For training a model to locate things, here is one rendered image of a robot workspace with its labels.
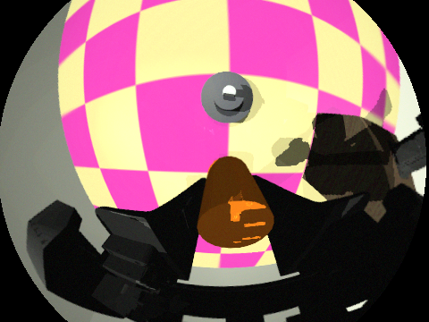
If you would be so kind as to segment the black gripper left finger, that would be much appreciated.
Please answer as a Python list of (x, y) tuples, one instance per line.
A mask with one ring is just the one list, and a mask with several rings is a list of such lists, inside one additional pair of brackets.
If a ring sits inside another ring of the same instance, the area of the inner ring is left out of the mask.
[(197, 224), (206, 178), (151, 211), (97, 207), (96, 215), (109, 233), (151, 244), (179, 276), (189, 281), (198, 243)]

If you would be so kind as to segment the grey stepped pedestal with shaft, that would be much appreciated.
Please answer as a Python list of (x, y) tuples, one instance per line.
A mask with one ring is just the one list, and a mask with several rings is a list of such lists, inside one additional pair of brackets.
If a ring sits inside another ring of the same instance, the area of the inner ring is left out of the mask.
[(253, 99), (250, 83), (236, 72), (218, 72), (208, 78), (201, 89), (205, 114), (224, 124), (236, 123), (246, 117)]

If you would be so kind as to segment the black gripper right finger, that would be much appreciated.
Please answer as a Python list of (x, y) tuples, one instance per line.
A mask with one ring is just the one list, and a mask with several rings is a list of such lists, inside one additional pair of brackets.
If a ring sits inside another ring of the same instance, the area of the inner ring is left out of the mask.
[(308, 254), (332, 222), (365, 210), (371, 192), (359, 192), (333, 200), (313, 201), (285, 190), (258, 175), (258, 189), (265, 196), (274, 216), (268, 234), (280, 276), (299, 272), (296, 265)]

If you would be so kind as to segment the orange knob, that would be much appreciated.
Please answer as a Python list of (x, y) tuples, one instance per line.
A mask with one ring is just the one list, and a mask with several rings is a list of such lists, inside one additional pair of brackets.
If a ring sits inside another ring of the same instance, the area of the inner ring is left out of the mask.
[(274, 225), (272, 210), (246, 162), (219, 157), (207, 172), (197, 230), (201, 239), (222, 248), (257, 243)]

